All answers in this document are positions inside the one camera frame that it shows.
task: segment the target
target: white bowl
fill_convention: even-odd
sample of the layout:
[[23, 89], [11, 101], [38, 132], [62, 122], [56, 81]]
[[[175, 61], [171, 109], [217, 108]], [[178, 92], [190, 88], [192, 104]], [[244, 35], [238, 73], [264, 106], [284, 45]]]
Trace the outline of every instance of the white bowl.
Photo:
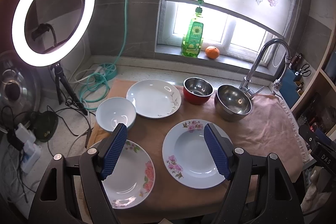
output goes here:
[[130, 129], [135, 121], [137, 112], [134, 105], [122, 97], [112, 97], [103, 101], [96, 112], [96, 120], [101, 128], [113, 132], [119, 123]]

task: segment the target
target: ring light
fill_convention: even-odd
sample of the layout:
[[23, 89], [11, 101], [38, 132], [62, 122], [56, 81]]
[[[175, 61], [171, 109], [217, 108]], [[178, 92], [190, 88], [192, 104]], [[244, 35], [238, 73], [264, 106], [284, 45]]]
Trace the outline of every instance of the ring light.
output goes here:
[[77, 29], [66, 43], [46, 54], [39, 54], [34, 52], [27, 44], [25, 37], [25, 21], [30, 5], [34, 0], [20, 0], [13, 18], [12, 25], [12, 39], [17, 54], [26, 63], [43, 67], [54, 64], [65, 57], [82, 38], [86, 28], [89, 25], [95, 0], [85, 0], [82, 18], [78, 24]]

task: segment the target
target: screw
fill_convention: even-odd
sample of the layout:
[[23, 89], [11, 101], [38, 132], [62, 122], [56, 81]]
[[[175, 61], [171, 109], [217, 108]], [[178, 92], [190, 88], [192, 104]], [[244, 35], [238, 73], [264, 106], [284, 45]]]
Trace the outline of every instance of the screw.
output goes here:
[[95, 152], [97, 152], [97, 149], [95, 148], [90, 148], [87, 153], [90, 154], [90, 155], [93, 155]]
[[54, 156], [54, 160], [60, 160], [62, 158], [62, 154], [56, 154]]
[[240, 148], [240, 147], [237, 147], [237, 148], [235, 148], [235, 152], [236, 152], [237, 154], [243, 154], [243, 153], [244, 153], [244, 150], [243, 150], [242, 148]]
[[278, 155], [275, 154], [275, 153], [271, 153], [271, 154], [269, 154], [269, 157], [273, 160], [276, 160], [278, 158]]

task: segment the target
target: plate rim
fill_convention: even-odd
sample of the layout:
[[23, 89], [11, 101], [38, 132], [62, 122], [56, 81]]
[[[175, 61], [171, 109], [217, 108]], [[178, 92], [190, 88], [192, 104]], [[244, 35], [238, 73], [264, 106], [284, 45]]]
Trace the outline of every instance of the plate rim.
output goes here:
[[[145, 196], [139, 203], [137, 203], [137, 204], [133, 204], [133, 205], [131, 205], [131, 206], [113, 207], [113, 205], [111, 204], [111, 202], [110, 202], [110, 200], [109, 200], [109, 202], [110, 202], [110, 204], [111, 204], [111, 207], [112, 207], [113, 209], [118, 209], [118, 210], [132, 208], [132, 207], [137, 206], [137, 205], [139, 205], [140, 203], [142, 203], [146, 198], [148, 198], [148, 196], [151, 194], [152, 190], [154, 189], [155, 179], [156, 179], [156, 173], [155, 173], [155, 166], [154, 166], [154, 163], [153, 163], [151, 157], [149, 156], [149, 154], [146, 152], [146, 150], [144, 150], [140, 145], [138, 145], [137, 143], [135, 143], [135, 142], [133, 142], [133, 141], [131, 141], [131, 140], [129, 140], [129, 139], [126, 139], [126, 141], [129, 141], [130, 143], [133, 143], [133, 144], [137, 145], [137, 146], [138, 146], [140, 149], [142, 149], [142, 151], [145, 152], [145, 154], [148, 156], [148, 158], [149, 158], [149, 160], [151, 161], [152, 166], [153, 166], [154, 180], [153, 180], [152, 188], [150, 189], [150, 191], [148, 192], [148, 194], [147, 194], [147, 195], [146, 195], [146, 196]], [[94, 143], [94, 144], [91, 146], [91, 148], [92, 148], [92, 147], [95, 147], [95, 145], [97, 145], [97, 144], [100, 143], [100, 142], [101, 142], [101, 140], [98, 141], [98, 142], [96, 142], [96, 143]]]
[[140, 114], [140, 113], [137, 111], [136, 106], [133, 105], [133, 106], [135, 107], [135, 111], [136, 111], [136, 113], [137, 113], [138, 115], [140, 115], [140, 116], [142, 116], [142, 117], [145, 117], [145, 118], [148, 118], [148, 119], [163, 119], [163, 118], [166, 118], [166, 117], [169, 117], [169, 116], [173, 115], [177, 110], [179, 110], [179, 108], [180, 108], [180, 106], [181, 106], [181, 104], [182, 104], [182, 97], [181, 97], [181, 94], [180, 94], [179, 90], [178, 90], [174, 85], [172, 85], [171, 83], [168, 83], [167, 81], [160, 80], [160, 79], [145, 79], [145, 80], [141, 80], [141, 81], [138, 81], [138, 82], [134, 83], [132, 86], [130, 86], [130, 88], [128, 89], [128, 91], [127, 91], [127, 93], [126, 93], [126, 99], [127, 99], [127, 100], [129, 100], [128, 97], [129, 97], [129, 91], [130, 91], [130, 89], [131, 89], [133, 86], [138, 85], [140, 82], [144, 82], [144, 81], [160, 81], [160, 82], [164, 82], [164, 83], [166, 83], [166, 84], [172, 86], [172, 87], [176, 90], [176, 92], [177, 92], [177, 94], [178, 94], [178, 96], [177, 96], [177, 97], [178, 97], [178, 107], [177, 107], [172, 113], [170, 113], [169, 115], [165, 115], [165, 116], [162, 116], [162, 117], [150, 117], [150, 116], [148, 116], [148, 115]]
[[194, 189], [208, 189], [208, 188], [212, 188], [212, 187], [215, 187], [216, 185], [218, 185], [218, 184], [220, 184], [220, 183], [222, 183], [224, 180], [225, 180], [225, 177], [224, 177], [224, 179], [221, 181], [221, 182], [219, 182], [219, 183], [217, 183], [216, 185], [212, 185], [212, 186], [210, 186], [210, 187], [193, 187], [193, 186], [190, 186], [190, 185], [187, 185], [187, 184], [185, 184], [185, 183], [183, 183], [181, 180], [179, 180], [177, 177], [175, 177], [170, 171], [169, 171], [169, 169], [168, 169], [168, 167], [167, 167], [167, 165], [166, 165], [166, 159], [164, 158], [164, 147], [165, 147], [165, 142], [166, 142], [166, 140], [167, 140], [167, 136], [169, 135], [169, 133], [173, 130], [173, 128], [175, 128], [175, 127], [177, 127], [178, 125], [180, 125], [180, 124], [182, 124], [182, 123], [184, 123], [184, 122], [188, 122], [188, 121], [205, 121], [205, 122], [207, 122], [207, 123], [211, 123], [210, 121], [207, 121], [207, 120], [203, 120], [203, 119], [187, 119], [187, 120], [185, 120], [185, 121], [182, 121], [182, 122], [179, 122], [179, 123], [177, 123], [176, 125], [174, 125], [170, 130], [169, 130], [169, 132], [167, 133], [167, 135], [165, 136], [165, 139], [164, 139], [164, 141], [163, 141], [163, 144], [162, 144], [162, 160], [163, 160], [163, 164], [164, 164], [164, 166], [165, 166], [165, 168], [166, 168], [166, 170], [168, 171], [168, 173], [175, 179], [175, 180], [177, 180], [179, 183], [181, 183], [181, 184], [183, 184], [183, 185], [185, 185], [185, 186], [187, 186], [187, 187], [191, 187], [191, 188], [194, 188]]

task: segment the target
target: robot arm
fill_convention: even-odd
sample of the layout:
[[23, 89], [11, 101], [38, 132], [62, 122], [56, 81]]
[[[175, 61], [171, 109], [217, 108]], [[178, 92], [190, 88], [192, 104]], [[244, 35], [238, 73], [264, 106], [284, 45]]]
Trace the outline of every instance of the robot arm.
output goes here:
[[[84, 223], [73, 179], [80, 175], [93, 223], [120, 224], [101, 181], [113, 172], [126, 138], [125, 125], [119, 124], [109, 138], [81, 156], [55, 155], [36, 191], [28, 223]], [[234, 148], [211, 123], [204, 128], [204, 139], [219, 173], [230, 181], [213, 224], [241, 223], [251, 175], [258, 175], [258, 186], [250, 219], [245, 223], [304, 223], [293, 184], [276, 154], [251, 156], [242, 148]]]

